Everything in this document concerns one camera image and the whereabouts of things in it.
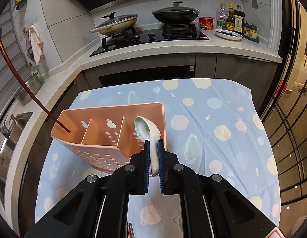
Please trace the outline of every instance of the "soy sauce bottle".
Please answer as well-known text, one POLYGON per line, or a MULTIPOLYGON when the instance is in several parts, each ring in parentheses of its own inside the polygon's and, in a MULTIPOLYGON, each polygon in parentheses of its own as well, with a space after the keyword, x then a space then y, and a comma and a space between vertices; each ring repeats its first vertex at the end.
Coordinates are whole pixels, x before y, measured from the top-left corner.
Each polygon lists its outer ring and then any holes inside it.
POLYGON ((244 30, 245 13, 243 13, 242 11, 242 6, 240 5, 237 6, 237 9, 234 11, 234 19, 235 19, 234 32, 244 36, 243 30, 244 30))
POLYGON ((233 3, 230 3, 229 16, 226 19, 226 30, 234 31, 234 24, 235 24, 234 7, 233 7, 233 3))

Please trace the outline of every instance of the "white countertop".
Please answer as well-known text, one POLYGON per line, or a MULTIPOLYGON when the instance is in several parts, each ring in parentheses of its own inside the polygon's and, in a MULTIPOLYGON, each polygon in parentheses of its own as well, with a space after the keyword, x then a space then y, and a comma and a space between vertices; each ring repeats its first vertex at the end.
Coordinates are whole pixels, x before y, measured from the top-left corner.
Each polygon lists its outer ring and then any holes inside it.
MULTIPOLYGON (((48 110, 51 110, 65 89, 82 70, 135 57, 173 53, 220 53, 255 57, 277 63, 282 61, 280 56, 271 52, 263 44, 257 44, 245 38, 240 41, 228 41, 214 36, 213 31, 204 32, 210 40, 177 40, 140 44, 89 57, 101 45, 100 40, 96 39, 65 63, 53 69, 50 75, 54 75, 45 80, 36 97, 48 110)), ((11 158, 5 188, 5 209, 0 202, 1 215, 16 233, 19 233, 18 198, 22 174, 31 147, 47 117, 46 113, 33 100, 25 106, 15 102, 12 113, 17 115, 24 112, 33 112, 33 114, 24 128, 11 158)))

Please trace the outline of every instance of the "sink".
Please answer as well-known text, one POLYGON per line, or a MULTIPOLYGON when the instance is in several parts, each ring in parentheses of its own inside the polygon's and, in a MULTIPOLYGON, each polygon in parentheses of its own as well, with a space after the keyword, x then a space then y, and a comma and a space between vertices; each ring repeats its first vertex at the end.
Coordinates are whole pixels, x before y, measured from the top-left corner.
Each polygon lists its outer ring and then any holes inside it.
POLYGON ((33 112, 18 114, 9 127, 9 138, 0 146, 0 200, 5 208, 5 185, 13 150, 33 112))

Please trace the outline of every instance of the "tile backsplash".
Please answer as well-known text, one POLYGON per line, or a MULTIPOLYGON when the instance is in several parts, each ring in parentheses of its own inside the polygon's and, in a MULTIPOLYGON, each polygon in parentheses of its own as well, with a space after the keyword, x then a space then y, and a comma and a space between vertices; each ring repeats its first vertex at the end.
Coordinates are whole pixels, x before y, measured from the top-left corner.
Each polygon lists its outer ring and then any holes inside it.
MULTIPOLYGON (((136 27, 147 26, 154 28, 160 24, 152 15, 155 11, 164 7, 171 7, 175 0, 135 0, 120 5, 112 6, 92 15, 77 0, 27 0, 27 5, 21 10, 12 11, 13 24, 22 50, 26 50, 25 38, 22 29, 28 29, 34 25, 42 35, 44 42, 43 52, 46 54, 42 61, 42 71, 45 73, 62 64, 78 50, 84 47, 97 34, 89 34, 89 29, 99 25, 105 19, 102 16, 116 11, 116 15, 138 14, 136 27)), ((217 8, 221 2, 241 5, 246 20, 255 22, 259 27, 261 41, 268 45, 270 34, 270 0, 258 0, 259 9, 251 7, 251 0, 177 0, 182 1, 183 6, 197 8, 200 16, 215 17, 217 8)))
MULTIPOLYGON (((93 13, 92 17, 95 26, 98 26, 99 24, 104 22, 105 19, 101 19, 101 17, 108 15, 111 12, 116 12, 116 15, 138 14, 137 23, 135 25, 136 27, 159 24, 159 21, 157 21, 152 15, 152 11, 164 7, 171 7, 173 1, 175 0, 134 0, 93 13)), ((176 1, 182 1, 183 2, 183 4, 181 4, 182 6, 199 9, 200 16, 209 16, 209 17, 215 17, 216 11, 220 6, 221 2, 225 2, 227 7, 229 6, 230 2, 234 3, 235 7, 237 4, 243 6, 242 0, 176 0, 176 1)))

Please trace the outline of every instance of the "red cup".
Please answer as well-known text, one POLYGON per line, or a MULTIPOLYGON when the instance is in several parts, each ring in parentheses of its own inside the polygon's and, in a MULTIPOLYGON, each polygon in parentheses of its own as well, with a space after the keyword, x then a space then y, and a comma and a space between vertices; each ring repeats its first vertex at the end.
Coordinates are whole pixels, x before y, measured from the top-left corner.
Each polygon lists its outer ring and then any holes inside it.
POLYGON ((213 30, 213 17, 199 17, 200 29, 213 30))

